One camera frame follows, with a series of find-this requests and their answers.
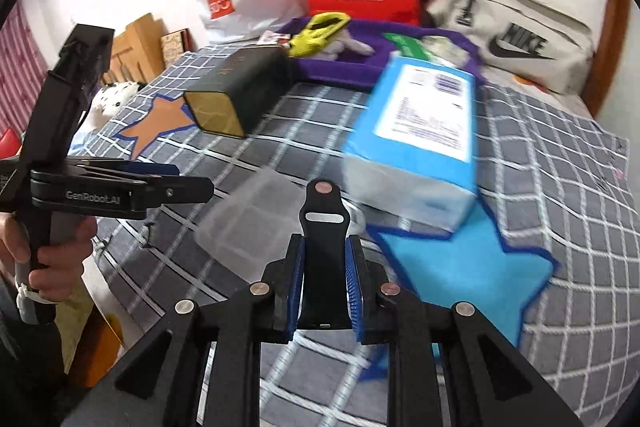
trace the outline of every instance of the blue box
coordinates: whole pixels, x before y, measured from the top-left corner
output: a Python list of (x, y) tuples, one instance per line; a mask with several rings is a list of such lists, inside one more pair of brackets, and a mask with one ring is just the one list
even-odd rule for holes
[(348, 193), (455, 231), (476, 198), (475, 124), (472, 74), (394, 58), (342, 148)]

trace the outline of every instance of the human hand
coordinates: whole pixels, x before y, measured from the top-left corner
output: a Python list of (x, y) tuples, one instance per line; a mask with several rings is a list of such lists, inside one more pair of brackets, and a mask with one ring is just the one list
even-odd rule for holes
[[(86, 217), (78, 225), (74, 240), (55, 247), (41, 247), (38, 261), (46, 267), (29, 274), (29, 286), (50, 301), (60, 302), (71, 295), (84, 272), (82, 261), (94, 250), (91, 238), (97, 230), (95, 217)], [(29, 246), (20, 225), (11, 214), (0, 213), (0, 272), (5, 279), (13, 284), (15, 262), (26, 263), (29, 257)]]

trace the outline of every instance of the white label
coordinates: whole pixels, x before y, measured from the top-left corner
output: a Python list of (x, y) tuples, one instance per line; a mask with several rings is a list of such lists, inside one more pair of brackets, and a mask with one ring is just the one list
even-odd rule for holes
[(270, 30), (265, 31), (256, 44), (282, 44), (283, 46), (288, 46), (289, 41), (291, 40), (291, 35), (286, 33), (275, 33)]
[(374, 133), (468, 162), (468, 90), (469, 82), (455, 74), (405, 65)]

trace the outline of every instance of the gray bedsheet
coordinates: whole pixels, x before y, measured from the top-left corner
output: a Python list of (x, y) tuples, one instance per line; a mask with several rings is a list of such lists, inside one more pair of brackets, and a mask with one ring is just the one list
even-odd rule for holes
[[(140, 92), (87, 147), (95, 156), (127, 156), (114, 139), (139, 120), (156, 94), (176, 97), (238, 46), (186, 54)], [(478, 184), (503, 237), (540, 246), (561, 263), (526, 313), (523, 354), (592, 425), (622, 404), (640, 362), (638, 214), (626, 187), (628, 144), (507, 87), (478, 96)], [(207, 204), (174, 204), (143, 222), (100, 219), (95, 258), (113, 294), (150, 328), (182, 298), (199, 304), (246, 282), (211, 259), (193, 230), (207, 210), (262, 166), (305, 184), (342, 183), (340, 148), (367, 95), (298, 84), (246, 140), (189, 129), (159, 138), (140, 161), (174, 163), (211, 178)], [(367, 220), (434, 232), (399, 216), (366, 210)], [(380, 258), (365, 242), (366, 255)], [(262, 349), (260, 410), (272, 425), (377, 426), (386, 418), (386, 385), (359, 382), (369, 351), (350, 332), (300, 331), (289, 346)]]

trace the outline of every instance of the hi logo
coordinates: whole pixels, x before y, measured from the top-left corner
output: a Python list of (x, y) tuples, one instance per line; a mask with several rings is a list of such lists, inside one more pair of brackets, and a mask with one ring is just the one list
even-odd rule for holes
[[(553, 57), (543, 57), (540, 51), (545, 47), (547, 40), (540, 35), (511, 23), (503, 34), (494, 36), (489, 41), (487, 49), (494, 57), (498, 58), (544, 58), (555, 60)], [(521, 51), (505, 48), (502, 44), (508, 44)]]

